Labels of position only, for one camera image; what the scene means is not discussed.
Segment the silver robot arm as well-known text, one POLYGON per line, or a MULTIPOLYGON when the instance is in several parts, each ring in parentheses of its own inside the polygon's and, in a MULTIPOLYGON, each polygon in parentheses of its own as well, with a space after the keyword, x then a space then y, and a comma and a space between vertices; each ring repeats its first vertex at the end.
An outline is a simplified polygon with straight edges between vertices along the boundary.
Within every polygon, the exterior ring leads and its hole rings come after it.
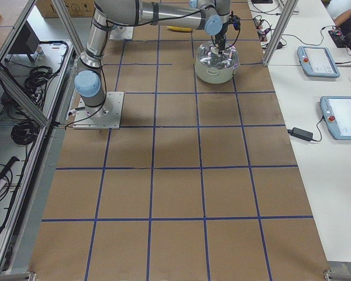
POLYGON ((146 103, 161 94, 189 96, 192 82, 207 92, 231 92, 236 67, 226 59, 229 15, 229 1, 95 1, 74 80, 87 118, 103 122, 116 114, 104 64, 116 67, 116 86, 129 91, 125 126, 154 125, 158 110, 146 103))

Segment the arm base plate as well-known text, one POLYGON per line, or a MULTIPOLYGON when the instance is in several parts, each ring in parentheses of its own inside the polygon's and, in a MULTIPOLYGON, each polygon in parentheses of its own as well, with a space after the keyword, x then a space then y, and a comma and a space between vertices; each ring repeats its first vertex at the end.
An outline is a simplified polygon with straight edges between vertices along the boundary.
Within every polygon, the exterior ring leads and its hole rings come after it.
POLYGON ((86 107, 82 98, 79 107, 84 109, 76 112, 74 129, 119 129, 124 100, 124 92, 107 92, 102 108, 86 107))
POLYGON ((109 40, 112 40, 112 41, 132 40, 133 31, 134 31, 133 27, 114 26, 109 36, 109 40))

